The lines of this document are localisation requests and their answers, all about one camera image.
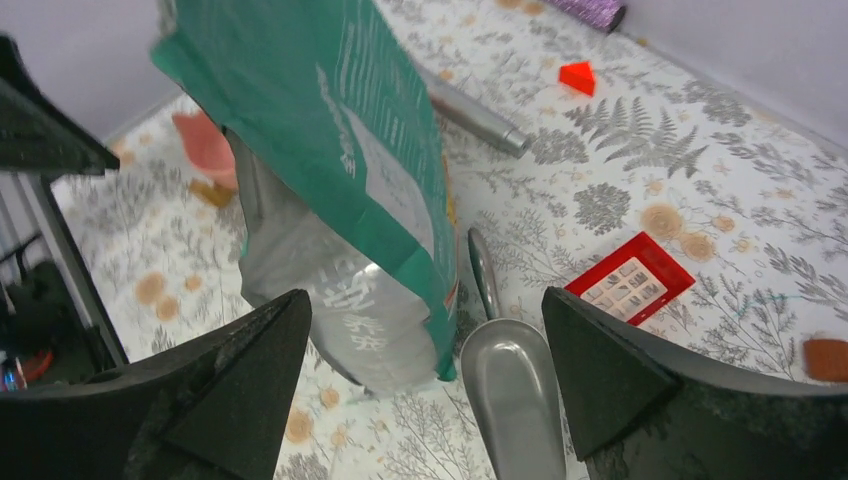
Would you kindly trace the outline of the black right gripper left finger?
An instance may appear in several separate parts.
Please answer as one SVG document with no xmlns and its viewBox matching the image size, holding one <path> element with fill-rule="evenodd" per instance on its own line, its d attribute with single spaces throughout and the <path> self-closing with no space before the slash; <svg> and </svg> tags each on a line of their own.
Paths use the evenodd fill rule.
<svg viewBox="0 0 848 480">
<path fill-rule="evenodd" d="M 76 384 L 1 397 L 5 479 L 270 479 L 309 338 L 292 290 Z"/>
</svg>

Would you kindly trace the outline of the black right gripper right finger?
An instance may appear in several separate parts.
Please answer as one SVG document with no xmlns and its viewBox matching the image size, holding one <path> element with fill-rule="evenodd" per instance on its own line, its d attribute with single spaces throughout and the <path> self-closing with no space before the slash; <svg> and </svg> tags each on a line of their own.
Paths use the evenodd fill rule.
<svg viewBox="0 0 848 480">
<path fill-rule="evenodd" d="M 542 316 L 593 479 L 843 479 L 847 390 L 738 368 L 551 287 Z"/>
</svg>

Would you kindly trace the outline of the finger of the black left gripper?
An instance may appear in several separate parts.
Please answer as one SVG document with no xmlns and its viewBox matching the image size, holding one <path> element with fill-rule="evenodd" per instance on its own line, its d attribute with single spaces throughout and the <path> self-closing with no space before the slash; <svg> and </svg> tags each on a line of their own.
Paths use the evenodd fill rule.
<svg viewBox="0 0 848 480">
<path fill-rule="evenodd" d="M 120 160 L 67 117 L 29 76 L 17 43 L 1 35 L 1 169 L 99 176 Z"/>
</svg>

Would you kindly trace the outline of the silver metal scoop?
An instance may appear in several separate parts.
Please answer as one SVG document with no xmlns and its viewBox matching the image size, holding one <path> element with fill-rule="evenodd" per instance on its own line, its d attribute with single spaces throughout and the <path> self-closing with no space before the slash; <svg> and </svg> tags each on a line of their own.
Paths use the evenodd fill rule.
<svg viewBox="0 0 848 480">
<path fill-rule="evenodd" d="M 567 477 L 551 352 L 535 327 L 506 315 L 483 234 L 468 230 L 472 271 L 486 321 L 465 340 L 463 385 L 498 479 Z"/>
</svg>

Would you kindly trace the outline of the green pet food bag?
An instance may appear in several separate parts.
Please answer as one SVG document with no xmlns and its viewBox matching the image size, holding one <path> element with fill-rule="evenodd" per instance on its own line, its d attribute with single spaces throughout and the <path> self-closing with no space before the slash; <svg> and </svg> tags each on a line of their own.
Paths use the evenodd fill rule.
<svg viewBox="0 0 848 480">
<path fill-rule="evenodd" d="M 302 289 L 320 355 L 376 395 L 456 378 L 458 233 L 427 87 L 372 1 L 162 1 L 153 63 L 211 119 L 241 293 Z"/>
</svg>

